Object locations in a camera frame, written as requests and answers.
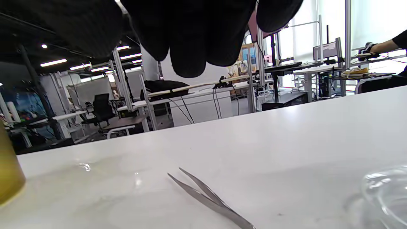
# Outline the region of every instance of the person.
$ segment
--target person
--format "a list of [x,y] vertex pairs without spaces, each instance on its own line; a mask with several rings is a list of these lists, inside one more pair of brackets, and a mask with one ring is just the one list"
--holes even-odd
[[[396,49],[407,49],[407,30],[395,38],[380,44],[367,43],[362,53],[371,53],[369,58],[379,57],[381,53],[388,53]],[[407,66],[403,72],[390,78],[367,81],[359,87],[359,93],[407,86]]]
[[[399,48],[407,49],[407,30],[395,38],[380,44],[367,43],[363,53],[372,53],[370,58],[374,58],[379,57],[381,53],[388,53]],[[404,71],[398,75],[407,76],[407,66]]]

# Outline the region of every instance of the gloved hand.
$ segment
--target gloved hand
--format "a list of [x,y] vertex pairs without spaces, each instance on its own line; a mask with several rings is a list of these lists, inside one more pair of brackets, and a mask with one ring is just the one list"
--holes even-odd
[[377,44],[374,44],[372,42],[368,42],[365,45],[365,49],[362,50],[362,53],[370,53],[370,56],[365,56],[365,57],[361,57],[359,58],[359,61],[365,61],[365,60],[369,60],[371,58],[378,58],[380,55],[379,53],[372,53],[370,50],[372,49],[373,46],[375,46]]

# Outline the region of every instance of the keyboard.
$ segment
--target keyboard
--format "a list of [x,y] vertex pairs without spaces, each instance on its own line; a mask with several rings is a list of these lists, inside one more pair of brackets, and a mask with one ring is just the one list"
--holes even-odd
[[281,65],[277,65],[277,66],[270,66],[265,68],[266,69],[270,69],[270,70],[280,70],[280,69],[286,69],[286,68],[295,68],[298,66],[301,66],[302,62],[295,62],[293,64],[281,64]]
[[299,67],[301,65],[302,65],[302,62],[295,62],[293,64],[281,64],[281,65],[277,65],[277,66],[270,66],[270,67],[264,68],[264,72],[270,73],[270,72],[275,72],[276,70]]

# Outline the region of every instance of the black office chair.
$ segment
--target black office chair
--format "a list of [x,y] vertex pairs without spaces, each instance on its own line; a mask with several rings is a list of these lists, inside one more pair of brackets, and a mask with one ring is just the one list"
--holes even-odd
[[110,125],[109,119],[115,117],[115,114],[109,102],[109,94],[95,95],[92,113],[95,117],[92,119],[84,119],[82,124],[94,124],[95,126],[99,126],[100,130],[102,130],[100,126],[101,122],[105,121],[107,125]]

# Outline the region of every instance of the sneaker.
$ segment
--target sneaker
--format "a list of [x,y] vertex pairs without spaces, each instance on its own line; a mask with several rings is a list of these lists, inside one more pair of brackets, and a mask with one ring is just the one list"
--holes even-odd
[[362,77],[364,75],[369,74],[369,69],[368,68],[352,68],[350,70],[342,72],[341,76],[344,78],[352,78],[352,77]]

